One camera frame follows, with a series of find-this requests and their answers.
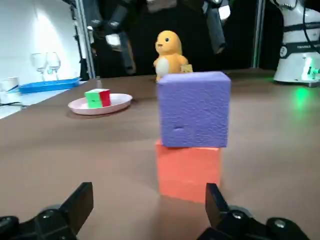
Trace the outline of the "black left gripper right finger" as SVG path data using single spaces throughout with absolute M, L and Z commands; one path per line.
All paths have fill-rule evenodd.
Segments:
M 205 211 L 210 223 L 200 240 L 305 240 L 307 235 L 293 221 L 271 217 L 266 223 L 253 218 L 247 209 L 230 206 L 218 186 L 207 183 Z

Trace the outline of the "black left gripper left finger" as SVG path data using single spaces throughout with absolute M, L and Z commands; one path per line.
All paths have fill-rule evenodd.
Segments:
M 13 215 L 0 218 L 2 240 L 76 240 L 94 208 L 93 184 L 81 183 L 61 204 L 20 222 Z

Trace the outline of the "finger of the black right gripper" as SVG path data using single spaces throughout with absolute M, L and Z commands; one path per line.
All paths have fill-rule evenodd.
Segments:
M 225 46 L 226 39 L 223 25 L 231 14 L 229 0 L 205 0 L 202 10 L 206 18 L 212 50 L 220 54 Z
M 99 75 L 134 75 L 137 71 L 129 31 L 138 15 L 137 4 L 89 4 L 94 61 Z

